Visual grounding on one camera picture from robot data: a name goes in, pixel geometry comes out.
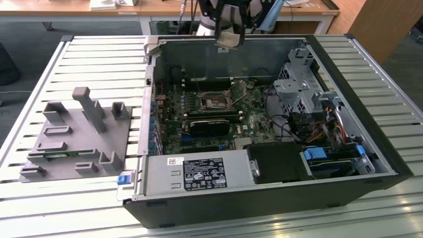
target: white sticker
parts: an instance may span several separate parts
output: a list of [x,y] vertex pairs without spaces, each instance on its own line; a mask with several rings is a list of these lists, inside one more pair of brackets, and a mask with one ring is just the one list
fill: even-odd
[[182,165],[184,162],[184,157],[167,158],[167,165]]
[[45,158],[61,158],[61,157],[67,157],[67,155],[45,155]]
[[136,15],[136,12],[131,12],[131,11],[120,11],[117,12],[119,15]]

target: circuit board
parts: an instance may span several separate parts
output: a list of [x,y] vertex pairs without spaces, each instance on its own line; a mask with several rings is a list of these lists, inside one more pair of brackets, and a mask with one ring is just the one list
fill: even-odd
[[[198,92],[188,92],[180,85],[168,87],[171,90],[166,90],[166,97],[160,96],[159,101],[163,154],[235,150],[246,144],[275,141],[275,131],[263,108],[264,86],[238,80],[224,91],[199,89]],[[194,137],[190,134],[190,123],[202,120],[188,119],[187,114],[204,112],[236,113],[239,121],[230,123],[226,135]]]

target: blue latch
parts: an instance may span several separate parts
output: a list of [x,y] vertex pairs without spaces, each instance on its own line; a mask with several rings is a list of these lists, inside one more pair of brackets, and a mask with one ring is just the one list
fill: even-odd
[[304,151],[306,160],[326,159],[327,155],[322,147],[308,148]]
[[131,175],[119,175],[117,185],[131,184]]
[[362,156],[366,154],[366,151],[364,151],[364,148],[363,148],[362,145],[358,145],[358,146],[356,146],[356,150],[358,150],[358,152],[359,152],[359,154],[360,154]]

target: slotted metal surface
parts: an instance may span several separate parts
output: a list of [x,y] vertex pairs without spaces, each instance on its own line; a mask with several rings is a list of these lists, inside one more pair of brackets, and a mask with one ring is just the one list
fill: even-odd
[[[116,197],[116,177],[19,183],[19,170],[43,127],[40,111],[45,103],[55,100],[63,100],[68,108],[80,107],[71,100],[75,86],[89,86],[92,97],[103,106],[119,100],[135,107],[126,169],[138,165],[146,69],[143,36],[75,37],[71,43],[59,45],[0,150],[0,237],[418,236],[423,232],[420,112],[350,39],[344,36],[318,36],[318,39],[398,147],[416,175],[414,178],[388,190],[372,192],[346,207],[159,230],[143,228],[122,207],[120,196]],[[323,73],[322,77],[330,86]]]

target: warning label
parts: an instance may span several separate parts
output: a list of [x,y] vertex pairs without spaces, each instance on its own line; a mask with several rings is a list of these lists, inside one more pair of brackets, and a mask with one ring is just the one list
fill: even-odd
[[196,191],[227,187],[223,158],[184,161],[184,188]]

